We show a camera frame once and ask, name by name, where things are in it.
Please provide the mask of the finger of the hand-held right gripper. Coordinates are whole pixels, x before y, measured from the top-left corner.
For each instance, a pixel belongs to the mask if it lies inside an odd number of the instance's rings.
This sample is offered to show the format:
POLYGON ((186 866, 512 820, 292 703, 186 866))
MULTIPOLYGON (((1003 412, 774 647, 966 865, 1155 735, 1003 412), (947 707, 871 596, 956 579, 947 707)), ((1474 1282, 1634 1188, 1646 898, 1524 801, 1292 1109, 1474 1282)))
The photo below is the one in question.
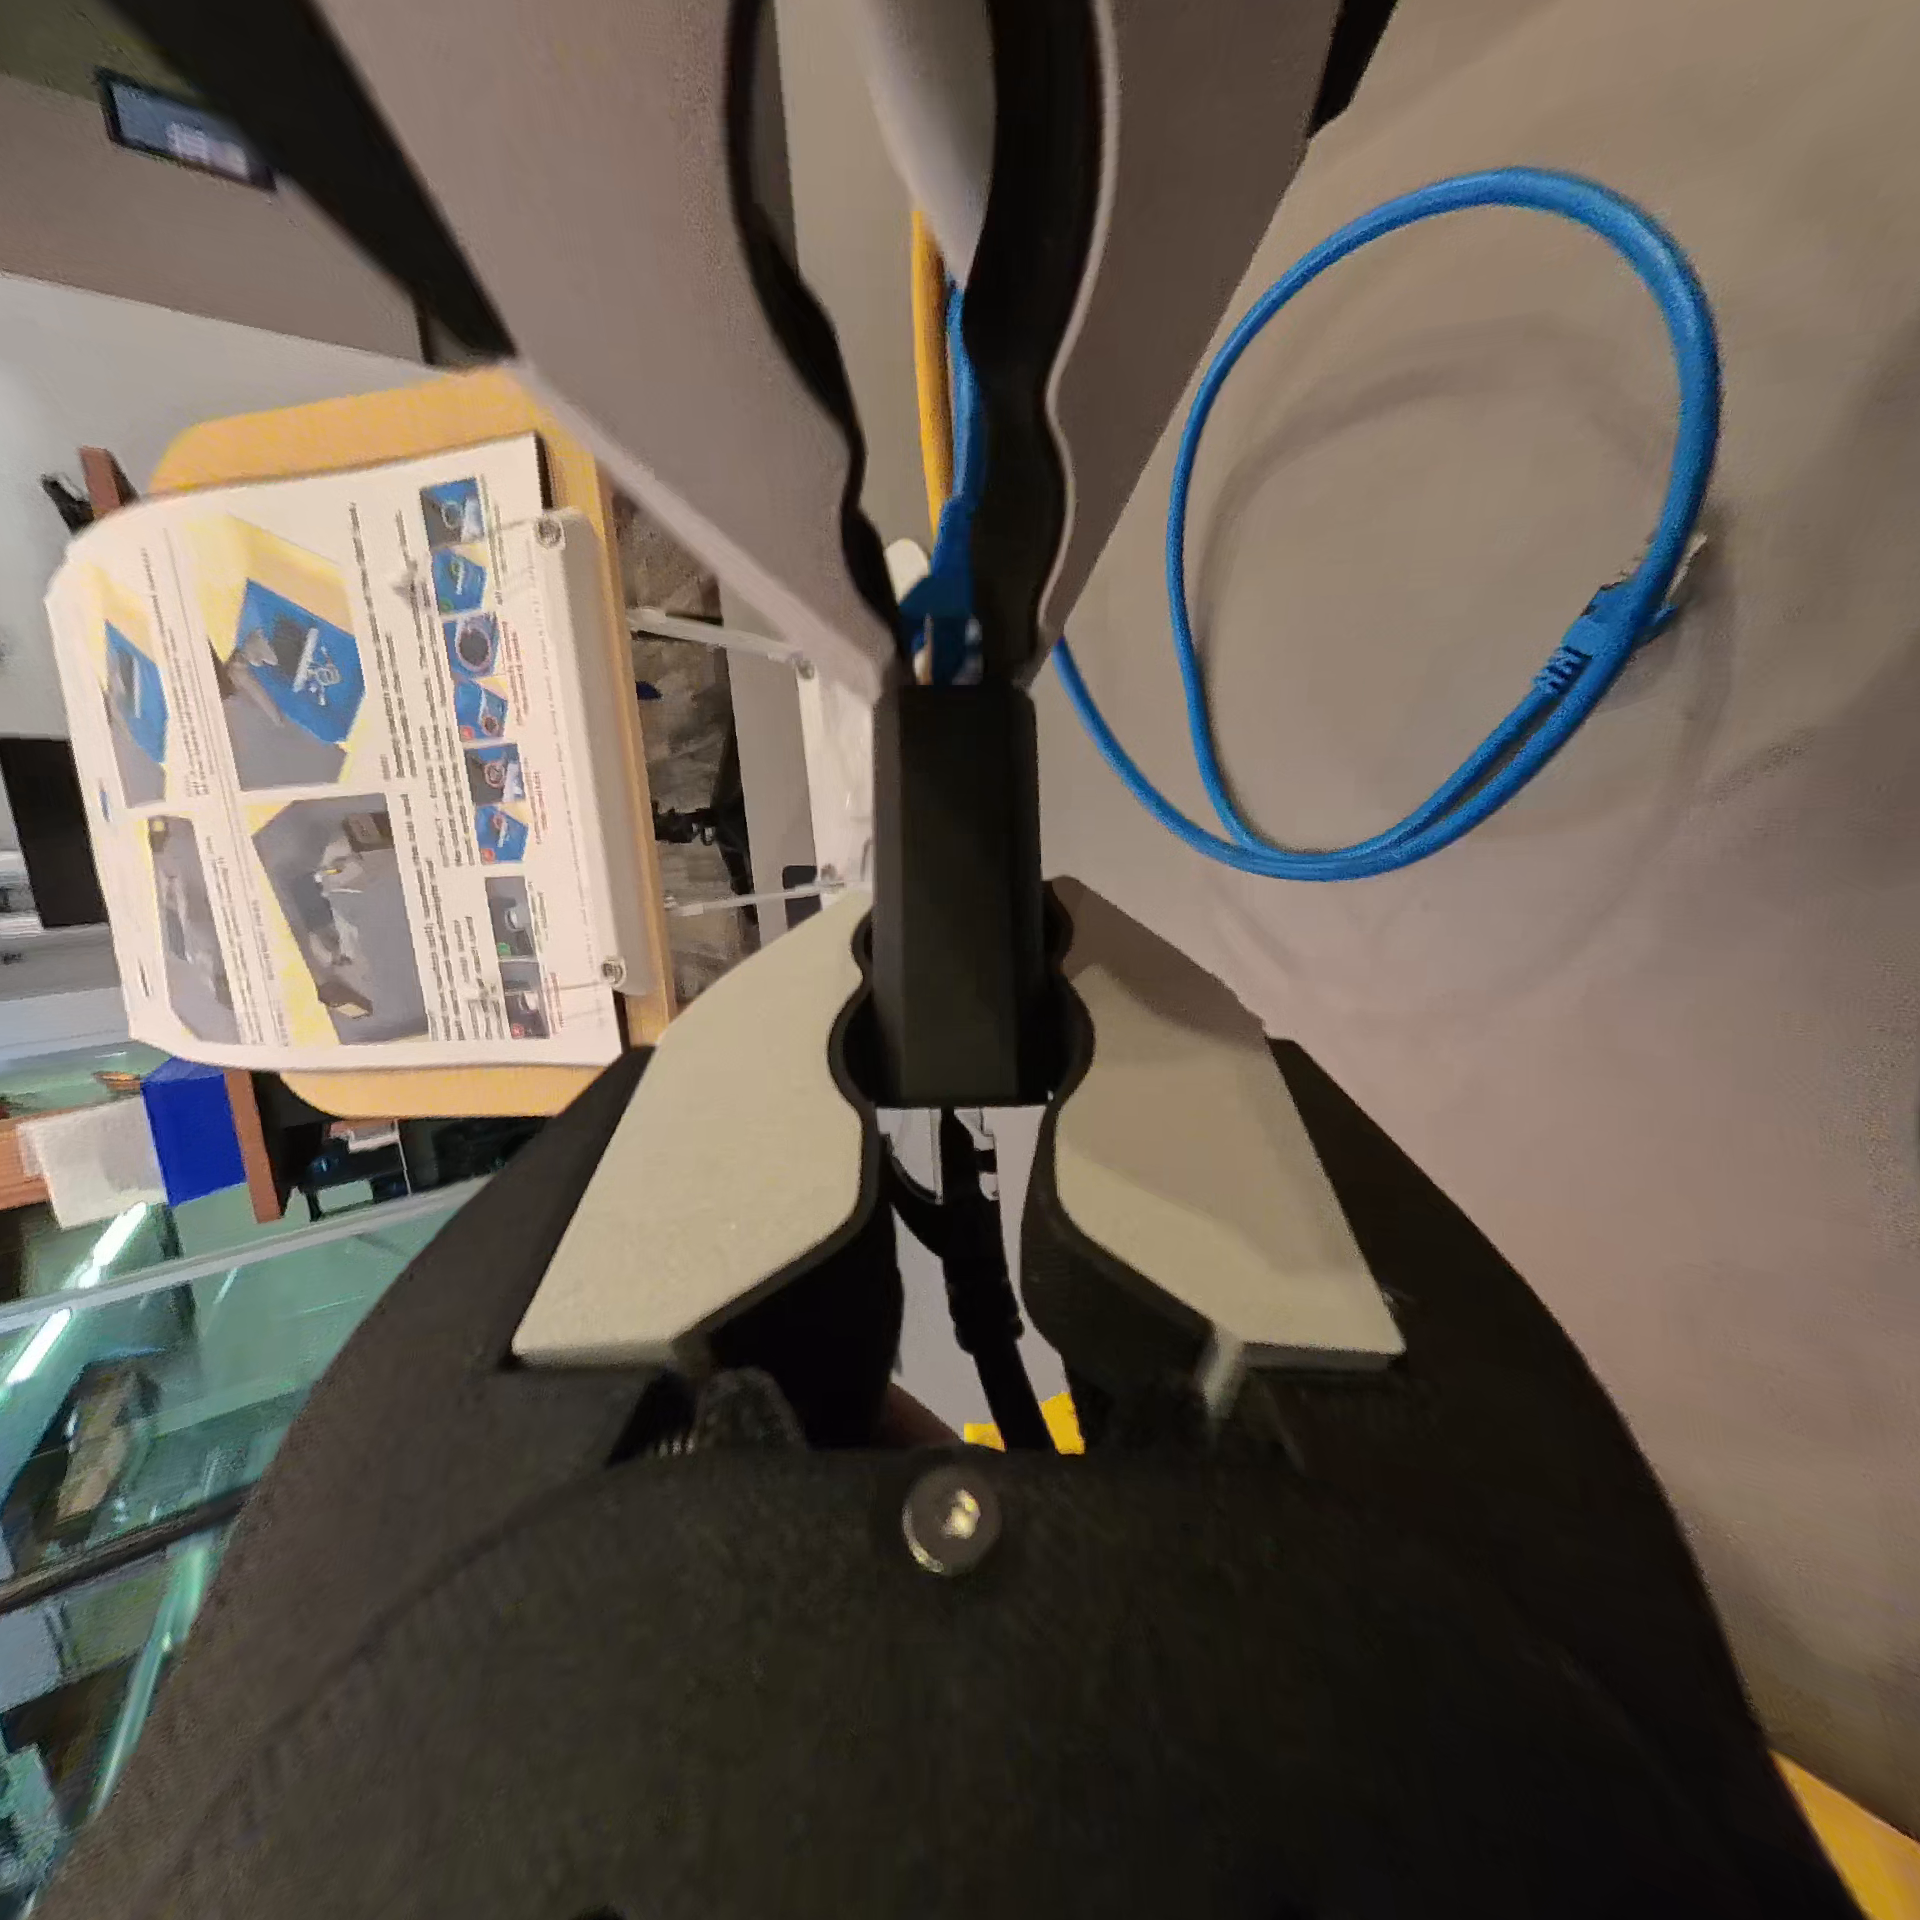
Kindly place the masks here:
POLYGON ((1332 6, 1012 2, 988 23, 972 570, 983 674, 1024 683, 1300 166, 1332 6))
POLYGON ((847 369, 762 204, 762 5, 320 5, 519 379, 830 682, 900 676, 847 369))

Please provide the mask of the black wall tablet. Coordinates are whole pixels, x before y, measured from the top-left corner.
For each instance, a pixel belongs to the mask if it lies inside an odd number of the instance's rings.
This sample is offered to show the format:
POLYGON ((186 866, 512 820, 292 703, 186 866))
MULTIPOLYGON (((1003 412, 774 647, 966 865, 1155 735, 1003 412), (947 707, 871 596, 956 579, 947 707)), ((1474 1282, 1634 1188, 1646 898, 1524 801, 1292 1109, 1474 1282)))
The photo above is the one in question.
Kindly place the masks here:
POLYGON ((231 119, 176 90, 108 67, 95 67, 91 79, 114 148, 253 191, 277 191, 272 164, 231 119))

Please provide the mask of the blue box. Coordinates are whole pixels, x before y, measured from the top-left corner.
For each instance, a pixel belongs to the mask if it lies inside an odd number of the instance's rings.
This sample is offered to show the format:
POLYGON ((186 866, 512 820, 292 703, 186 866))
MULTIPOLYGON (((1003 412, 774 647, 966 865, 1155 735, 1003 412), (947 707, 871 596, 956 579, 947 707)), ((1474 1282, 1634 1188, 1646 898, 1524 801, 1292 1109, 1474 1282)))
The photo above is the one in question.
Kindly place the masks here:
POLYGON ((168 1209, 269 1178, 250 1073, 168 1057, 141 1077, 140 1101, 168 1209))

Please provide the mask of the instruction sheet on stand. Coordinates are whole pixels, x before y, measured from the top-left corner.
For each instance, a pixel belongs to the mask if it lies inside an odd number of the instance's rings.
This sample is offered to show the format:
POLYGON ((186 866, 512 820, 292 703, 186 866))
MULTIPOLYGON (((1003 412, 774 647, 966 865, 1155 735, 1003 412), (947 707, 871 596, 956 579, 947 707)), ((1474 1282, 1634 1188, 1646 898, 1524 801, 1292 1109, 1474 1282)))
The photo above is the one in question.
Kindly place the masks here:
MULTIPOLYGON (((645 766, 634 644, 615 541, 616 494, 587 445, 573 436, 515 369, 438 373, 422 383, 272 412, 196 422, 160 455, 149 497, 199 494, 308 473, 344 473, 451 452, 480 441, 534 431, 543 451, 547 491, 556 507, 587 516, 599 541, 597 598, 607 663, 599 714, 616 726, 615 794, 630 819, 613 828, 615 876, 639 890, 639 924, 652 969, 647 986, 613 991, 626 1047, 652 1047, 679 1011, 660 885, 652 782, 645 766)), ((582 1092, 592 1067, 435 1065, 291 1073, 282 1078, 333 1118, 550 1118, 582 1092)))

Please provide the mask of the black network switch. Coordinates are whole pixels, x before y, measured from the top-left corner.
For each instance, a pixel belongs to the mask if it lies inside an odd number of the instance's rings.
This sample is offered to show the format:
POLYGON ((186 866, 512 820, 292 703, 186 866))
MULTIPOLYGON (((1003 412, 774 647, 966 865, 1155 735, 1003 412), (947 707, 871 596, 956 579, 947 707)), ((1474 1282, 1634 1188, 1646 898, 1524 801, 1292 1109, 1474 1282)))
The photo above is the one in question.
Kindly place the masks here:
POLYGON ((1050 1070, 1032 703, 1007 682, 902 682, 874 753, 877 1101, 1031 1103, 1050 1070))

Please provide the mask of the black monitor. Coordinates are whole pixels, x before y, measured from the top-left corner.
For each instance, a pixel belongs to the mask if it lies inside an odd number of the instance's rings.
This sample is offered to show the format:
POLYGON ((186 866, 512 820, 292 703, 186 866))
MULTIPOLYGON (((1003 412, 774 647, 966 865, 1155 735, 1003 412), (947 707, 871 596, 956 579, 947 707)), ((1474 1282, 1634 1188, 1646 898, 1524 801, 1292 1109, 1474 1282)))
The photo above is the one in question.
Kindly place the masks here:
POLYGON ((109 914, 70 746, 59 735, 3 735, 3 782, 39 924, 104 925, 109 914))

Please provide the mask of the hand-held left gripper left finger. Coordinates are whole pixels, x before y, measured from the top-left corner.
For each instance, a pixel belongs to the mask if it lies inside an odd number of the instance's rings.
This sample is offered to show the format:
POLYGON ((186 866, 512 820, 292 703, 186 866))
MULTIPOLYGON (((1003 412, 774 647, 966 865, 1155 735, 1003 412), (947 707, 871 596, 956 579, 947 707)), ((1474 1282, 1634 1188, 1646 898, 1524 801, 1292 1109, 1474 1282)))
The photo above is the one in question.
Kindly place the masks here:
POLYGON ((664 1028, 519 1321, 519 1362, 758 1372, 808 1443, 874 1439, 900 1274, 846 1061, 868 911, 840 893, 664 1028))

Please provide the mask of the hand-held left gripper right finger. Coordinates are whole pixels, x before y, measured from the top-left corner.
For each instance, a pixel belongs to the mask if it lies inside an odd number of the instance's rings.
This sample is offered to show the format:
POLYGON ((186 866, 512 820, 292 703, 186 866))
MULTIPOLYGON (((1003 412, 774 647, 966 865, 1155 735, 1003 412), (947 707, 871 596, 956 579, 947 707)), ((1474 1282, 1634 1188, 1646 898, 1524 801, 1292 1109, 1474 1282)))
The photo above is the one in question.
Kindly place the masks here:
POLYGON ((1062 1074, 1024 1196, 1024 1313, 1087 1445, 1251 1377, 1373 1377, 1405 1337, 1263 1027, 1082 879, 1056 911, 1062 1074))

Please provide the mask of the yellow plastic bin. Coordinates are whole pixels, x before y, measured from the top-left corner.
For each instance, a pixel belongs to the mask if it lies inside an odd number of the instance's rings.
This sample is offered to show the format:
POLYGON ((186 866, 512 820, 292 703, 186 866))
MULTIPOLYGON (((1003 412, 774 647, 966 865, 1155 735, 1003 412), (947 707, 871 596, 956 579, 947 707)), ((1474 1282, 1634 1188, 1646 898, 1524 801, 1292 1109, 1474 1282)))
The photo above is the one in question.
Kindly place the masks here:
MULTIPOLYGON (((1085 1451, 1072 1394, 1044 1399, 1039 1414, 1059 1451, 1085 1451)), ((963 1438, 973 1446, 1003 1450, 1000 1428, 992 1421, 966 1421, 963 1438)), ((1863 1915, 1917 1918, 1917 1841, 1788 1755, 1773 1753, 1772 1761, 1863 1915)))

